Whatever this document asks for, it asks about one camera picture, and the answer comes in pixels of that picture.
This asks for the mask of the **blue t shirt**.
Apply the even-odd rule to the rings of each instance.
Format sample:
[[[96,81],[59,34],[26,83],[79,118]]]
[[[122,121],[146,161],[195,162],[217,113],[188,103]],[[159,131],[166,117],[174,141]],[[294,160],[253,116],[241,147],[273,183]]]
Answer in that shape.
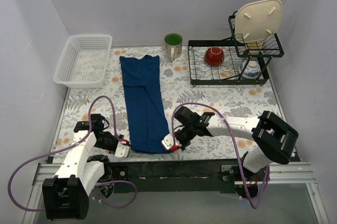
[[[160,58],[120,57],[131,147],[136,152],[162,154],[170,133],[160,87]]]

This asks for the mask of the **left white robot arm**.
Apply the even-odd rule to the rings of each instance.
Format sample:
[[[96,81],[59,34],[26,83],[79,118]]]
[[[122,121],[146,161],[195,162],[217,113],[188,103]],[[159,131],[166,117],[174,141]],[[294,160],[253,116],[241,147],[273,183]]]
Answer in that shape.
[[[106,155],[90,156],[93,147],[115,153],[119,140],[106,131],[107,120],[92,114],[92,132],[87,121],[74,128],[76,147],[70,149],[62,165],[42,186],[46,217],[49,220],[79,219],[87,216],[89,195],[97,182],[111,178],[112,169]]]

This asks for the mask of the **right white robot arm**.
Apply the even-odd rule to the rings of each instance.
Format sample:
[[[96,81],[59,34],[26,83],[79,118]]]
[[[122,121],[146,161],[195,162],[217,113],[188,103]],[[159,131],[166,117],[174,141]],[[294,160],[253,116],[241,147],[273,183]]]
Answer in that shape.
[[[217,112],[199,115],[182,106],[173,115],[182,128],[174,132],[172,149],[186,148],[198,137],[230,136],[254,141],[257,147],[240,159],[239,176],[243,180],[253,179],[269,164],[288,164],[292,156],[298,132],[271,111],[251,118],[221,117]]]

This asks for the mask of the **floral table mat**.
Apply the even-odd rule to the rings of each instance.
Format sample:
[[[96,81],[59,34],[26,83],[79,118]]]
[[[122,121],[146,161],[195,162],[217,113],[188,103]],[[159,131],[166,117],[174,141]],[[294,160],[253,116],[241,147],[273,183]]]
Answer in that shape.
[[[178,109],[189,108],[206,116],[207,129],[212,137],[196,136],[184,150],[166,154],[132,152],[128,161],[211,160],[239,158],[246,152],[256,152],[252,129],[264,111],[278,116],[283,112],[271,82],[265,85],[212,85],[190,84],[187,51],[171,62],[160,47],[114,48],[108,61],[106,79],[101,89],[70,90],[65,111],[53,148],[57,151],[54,162],[61,163],[64,148],[74,142],[74,128],[79,121],[86,121],[88,113],[101,114],[109,123],[109,131],[129,137],[127,109],[120,57],[142,58],[157,55],[160,58],[161,96],[171,132],[182,128],[176,119]]]

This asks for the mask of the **red bowl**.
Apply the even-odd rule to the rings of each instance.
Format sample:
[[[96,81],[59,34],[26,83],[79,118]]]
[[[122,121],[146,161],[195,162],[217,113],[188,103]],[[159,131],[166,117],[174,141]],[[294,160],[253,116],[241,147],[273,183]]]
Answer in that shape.
[[[210,47],[204,56],[205,62],[210,66],[219,66],[224,60],[224,51],[220,47]]]

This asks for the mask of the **white plastic basket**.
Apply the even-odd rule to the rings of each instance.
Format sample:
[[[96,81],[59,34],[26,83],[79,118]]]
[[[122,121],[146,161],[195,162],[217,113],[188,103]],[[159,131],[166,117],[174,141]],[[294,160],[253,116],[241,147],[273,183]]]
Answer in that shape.
[[[53,80],[71,89],[101,88],[110,56],[108,34],[72,35],[66,41]]]

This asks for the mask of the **blue white patterned bowl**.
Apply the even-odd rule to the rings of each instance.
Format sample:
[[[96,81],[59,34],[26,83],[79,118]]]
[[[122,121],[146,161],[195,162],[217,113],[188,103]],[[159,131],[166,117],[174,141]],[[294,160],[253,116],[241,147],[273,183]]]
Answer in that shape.
[[[243,61],[239,67],[238,71],[242,76],[246,79],[256,79],[261,73],[261,67],[256,60],[245,60]]]

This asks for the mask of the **green inside floral mug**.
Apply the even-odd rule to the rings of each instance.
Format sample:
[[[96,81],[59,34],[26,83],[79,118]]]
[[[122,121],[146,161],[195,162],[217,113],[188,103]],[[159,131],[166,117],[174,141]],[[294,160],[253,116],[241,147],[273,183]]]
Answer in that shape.
[[[169,33],[164,38],[166,56],[174,61],[182,54],[183,38],[178,33]]]

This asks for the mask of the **cream square plastic lid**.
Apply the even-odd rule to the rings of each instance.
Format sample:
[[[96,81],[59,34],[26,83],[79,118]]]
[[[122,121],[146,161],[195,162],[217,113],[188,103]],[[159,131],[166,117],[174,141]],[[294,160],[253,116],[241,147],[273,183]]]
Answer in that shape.
[[[262,41],[278,31],[282,14],[280,0],[248,3],[235,14],[234,37],[241,43]]]

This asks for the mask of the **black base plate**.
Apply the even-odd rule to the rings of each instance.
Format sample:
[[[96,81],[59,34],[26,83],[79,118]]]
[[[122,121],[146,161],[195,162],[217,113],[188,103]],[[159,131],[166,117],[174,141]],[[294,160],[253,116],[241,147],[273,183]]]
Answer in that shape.
[[[107,181],[115,193],[194,192],[234,193],[245,197],[237,160],[180,160],[108,163]]]

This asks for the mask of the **aluminium frame rail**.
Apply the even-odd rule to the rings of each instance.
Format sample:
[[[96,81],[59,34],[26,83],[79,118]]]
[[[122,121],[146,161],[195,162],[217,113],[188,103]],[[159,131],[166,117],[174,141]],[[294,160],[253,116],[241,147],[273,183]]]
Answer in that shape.
[[[32,185],[41,185],[44,179],[51,178],[60,164],[39,164]],[[290,162],[287,165],[270,165],[269,184],[316,183],[309,162]]]

